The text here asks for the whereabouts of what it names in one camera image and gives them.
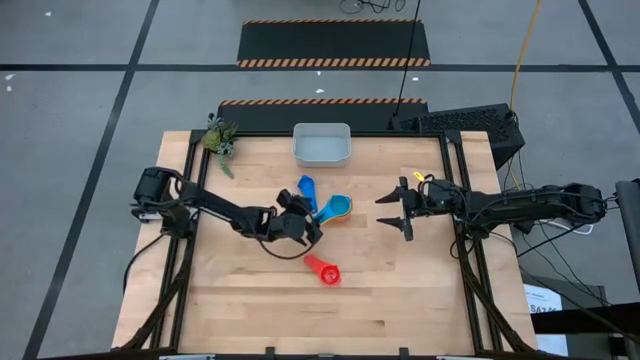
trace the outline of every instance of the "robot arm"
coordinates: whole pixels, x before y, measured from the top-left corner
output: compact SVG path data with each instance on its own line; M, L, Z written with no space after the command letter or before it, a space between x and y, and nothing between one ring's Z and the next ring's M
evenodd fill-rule
M424 194L426 184L429 184L429 189ZM398 201L402 202L404 218L378 221L400 229L407 241L413 240L411 219L421 216L453 214L457 221L462 222L468 237L486 238L501 224L564 218L574 225L582 225L598 222L606 214L606 202L600 190L576 183L485 194L469 191L446 180L426 181L418 186L418 190L410 190L407 178L400 177L400 186L376 203Z
M171 186L178 194L174 198ZM210 193L172 169L150 167L143 171L133 195L136 200L131 213L158 213L162 217L162 231L175 237L186 237L191 229L191 212L197 209L228 222L240 235L259 241L273 242L291 238L306 245L317 243L322 237L320 225L311 217L311 205L286 189L278 194L276 201L285 210L278 215L275 207L240 207L222 197Z

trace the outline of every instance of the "black and orange striped mat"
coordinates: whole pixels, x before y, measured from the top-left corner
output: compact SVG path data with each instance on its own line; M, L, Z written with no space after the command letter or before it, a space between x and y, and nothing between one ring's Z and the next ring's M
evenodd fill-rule
M418 20L252 20L242 26L237 65L243 68L404 68L428 66Z
M340 122L355 132L382 132L389 127L398 99L265 99L225 100L218 116L235 121L242 132L292 132L297 123ZM423 99L402 99L400 117L428 112Z

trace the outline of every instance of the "paper sheet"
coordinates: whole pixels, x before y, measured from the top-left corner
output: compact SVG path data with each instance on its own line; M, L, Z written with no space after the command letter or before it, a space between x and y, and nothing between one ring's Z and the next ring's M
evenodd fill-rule
M529 313L562 310L562 298L557 293L533 285L525 285ZM565 335L536 335L538 349L548 353L569 356L567 337Z

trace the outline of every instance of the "artificial plant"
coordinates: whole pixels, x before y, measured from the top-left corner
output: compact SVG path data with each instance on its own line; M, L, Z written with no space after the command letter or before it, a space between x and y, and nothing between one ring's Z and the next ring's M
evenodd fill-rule
M224 173L233 179L233 173L227 165L226 156L233 159L233 143L238 139L236 131L238 125L233 121L225 121L221 117L209 114L207 133L202 137L202 144L206 149L218 155L218 164Z

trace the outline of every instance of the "white plastic bin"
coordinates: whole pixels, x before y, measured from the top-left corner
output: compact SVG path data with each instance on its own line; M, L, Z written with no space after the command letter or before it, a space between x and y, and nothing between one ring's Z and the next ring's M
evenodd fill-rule
M300 167L343 167L351 156L351 128L344 123L299 123L293 156Z

